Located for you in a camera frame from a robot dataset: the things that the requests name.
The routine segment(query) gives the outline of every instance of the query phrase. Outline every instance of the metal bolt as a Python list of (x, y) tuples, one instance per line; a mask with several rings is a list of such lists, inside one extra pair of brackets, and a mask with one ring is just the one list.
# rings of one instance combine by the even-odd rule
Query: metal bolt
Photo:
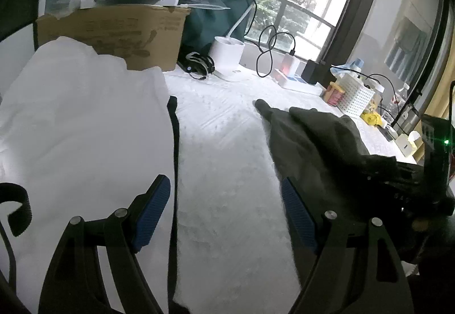
[(117, 217), (117, 218), (123, 218), (125, 215), (128, 214), (128, 210), (126, 210), (124, 207), (121, 207), (120, 209), (117, 209), (115, 212), (114, 212), (114, 215)]
[(72, 218), (70, 219), (70, 223), (73, 224), (73, 225), (76, 225), (76, 224), (78, 224), (78, 223), (80, 222), (80, 219), (81, 219), (81, 217), (79, 217), (79, 216), (77, 216), (77, 217), (72, 217)]
[(334, 212), (333, 210), (327, 210), (325, 213), (324, 213), (325, 217), (327, 219), (331, 219), (331, 220), (334, 220), (337, 218), (337, 214), (336, 212)]
[(375, 227), (381, 227), (382, 226), (382, 220), (379, 218), (373, 218), (371, 220), (371, 224), (374, 225)]

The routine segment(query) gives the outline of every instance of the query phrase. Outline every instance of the desk lamp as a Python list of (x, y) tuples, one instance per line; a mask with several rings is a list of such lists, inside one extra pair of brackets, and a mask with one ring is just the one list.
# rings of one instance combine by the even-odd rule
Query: desk lamp
[(242, 57), (245, 44), (242, 41), (231, 37), (231, 34), (239, 26), (242, 20), (244, 20), (250, 13), (253, 6), (254, 3), (252, 3), (245, 10), (243, 15), (237, 20), (225, 37), (215, 37), (215, 41), (213, 42), (209, 55), (215, 62), (215, 72), (213, 74), (222, 79), (226, 79), (228, 81), (237, 80), (235, 78), (233, 79), (233, 77), (236, 75), (236, 72), (239, 72), (237, 67), (240, 62), (240, 58)]

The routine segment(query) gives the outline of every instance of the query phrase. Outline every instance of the black strap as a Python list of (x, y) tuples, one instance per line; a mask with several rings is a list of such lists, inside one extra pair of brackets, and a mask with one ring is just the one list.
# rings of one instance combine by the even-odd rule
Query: black strap
[(189, 310), (184, 306), (174, 301), (174, 294), (177, 286), (177, 184), (178, 184), (178, 145), (180, 140), (180, 126), (178, 123), (176, 110), (177, 98), (174, 96), (169, 97), (167, 103), (167, 110), (171, 118), (172, 131), (174, 133), (174, 173), (175, 173), (175, 193), (174, 193), (174, 215), (172, 217), (171, 241), (169, 246), (169, 263), (167, 275), (167, 300), (169, 305), (169, 313), (172, 314), (189, 314)]
[[(27, 191), (17, 184), (0, 183), (0, 204), (7, 201), (15, 201), (22, 204), (18, 209), (8, 215), (8, 224), (11, 232), (14, 237), (17, 237), (22, 234), (31, 223), (31, 208)], [(10, 288), (16, 292), (16, 259), (8, 236), (6, 236), (5, 229), (1, 223), (0, 235), (5, 243), (8, 258), (10, 260), (10, 276), (8, 283)]]

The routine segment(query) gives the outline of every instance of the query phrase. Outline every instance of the blue gripper pad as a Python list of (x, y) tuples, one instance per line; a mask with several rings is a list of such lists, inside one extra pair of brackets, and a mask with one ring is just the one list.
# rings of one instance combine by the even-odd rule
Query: blue gripper pad
[(136, 252), (139, 252), (142, 247), (150, 243), (164, 207), (171, 196), (169, 178), (167, 176), (160, 177), (158, 185), (155, 184), (155, 181), (147, 191), (147, 193), (153, 192), (153, 195), (149, 198), (136, 222), (136, 234), (131, 243)]
[(318, 243), (316, 241), (315, 223), (288, 178), (281, 182), (281, 195), (286, 212), (302, 244), (317, 253)]

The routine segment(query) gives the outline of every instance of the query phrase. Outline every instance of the headphones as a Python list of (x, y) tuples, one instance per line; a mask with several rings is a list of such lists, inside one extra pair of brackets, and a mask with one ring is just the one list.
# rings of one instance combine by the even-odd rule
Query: headphones
[(215, 71), (215, 62), (210, 56), (201, 55), (186, 45), (181, 46), (177, 63), (184, 72), (198, 81), (207, 79)]

